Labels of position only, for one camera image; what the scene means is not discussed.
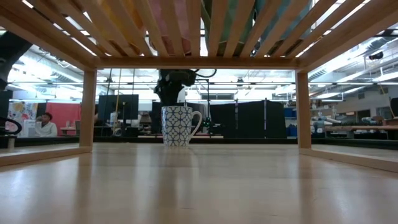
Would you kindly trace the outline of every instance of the man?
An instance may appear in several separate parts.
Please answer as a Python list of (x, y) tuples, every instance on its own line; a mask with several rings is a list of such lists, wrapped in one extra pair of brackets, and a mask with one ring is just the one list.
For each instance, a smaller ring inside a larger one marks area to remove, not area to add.
[(38, 137), (57, 137), (57, 125), (51, 122), (52, 115), (50, 113), (44, 113), (41, 118), (37, 119), (36, 122), (36, 136)]

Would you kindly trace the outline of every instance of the wooden leg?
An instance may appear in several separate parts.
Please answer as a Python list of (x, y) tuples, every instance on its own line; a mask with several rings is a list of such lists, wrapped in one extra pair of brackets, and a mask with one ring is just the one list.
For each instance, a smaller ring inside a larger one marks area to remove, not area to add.
[(296, 72), (298, 148), (311, 149), (310, 97), (308, 74)]
[(80, 147), (93, 148), (94, 138), (94, 112), (95, 112), (95, 90), (97, 71), (85, 71), (83, 81), (83, 101), (81, 102), (80, 120)]

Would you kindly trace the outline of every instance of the table surface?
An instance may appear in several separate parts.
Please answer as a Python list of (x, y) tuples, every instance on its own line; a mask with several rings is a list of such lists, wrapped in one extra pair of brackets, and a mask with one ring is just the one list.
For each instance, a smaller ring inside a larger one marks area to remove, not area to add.
[(0, 167), (0, 223), (395, 223), (398, 174), (295, 145), (101, 143)]

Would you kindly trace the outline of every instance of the mug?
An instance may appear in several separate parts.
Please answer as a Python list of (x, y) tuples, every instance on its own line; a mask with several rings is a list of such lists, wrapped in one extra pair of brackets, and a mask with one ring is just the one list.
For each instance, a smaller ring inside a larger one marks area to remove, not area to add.
[(192, 118), (200, 112), (192, 112), (191, 107), (186, 106), (164, 106), (162, 107), (162, 134), (163, 143), (167, 147), (186, 147), (192, 136), (198, 131), (200, 123), (191, 133)]

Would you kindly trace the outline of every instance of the slatted wooden top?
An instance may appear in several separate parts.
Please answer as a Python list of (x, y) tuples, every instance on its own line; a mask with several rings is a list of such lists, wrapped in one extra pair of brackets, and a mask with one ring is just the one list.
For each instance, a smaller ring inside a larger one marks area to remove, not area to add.
[[(290, 1), (287, 6), (282, 0), (268, 0), (262, 8), (258, 1), (235, 0), (231, 10), (231, 0), (27, 0), (32, 7), (20, 0), (1, 0), (0, 26), (82, 69), (273, 68), (307, 72), (398, 22), (397, 0), (372, 0), (323, 37), (364, 0), (346, 0), (311, 31), (336, 0), (319, 0), (302, 17), (308, 0)], [(284, 13), (277, 14), (282, 6)], [(207, 8), (214, 13), (207, 14), (211, 26), (206, 27), (206, 45), (201, 45), (200, 22), (206, 19)], [(254, 11), (256, 21), (247, 31)], [(285, 36), (298, 17), (301, 20)], [(227, 31), (226, 18), (231, 21)], [(89, 35), (72, 25), (71, 19)], [(256, 46), (266, 29), (267, 37)], [(200, 55), (201, 47), (207, 47), (206, 57)]]

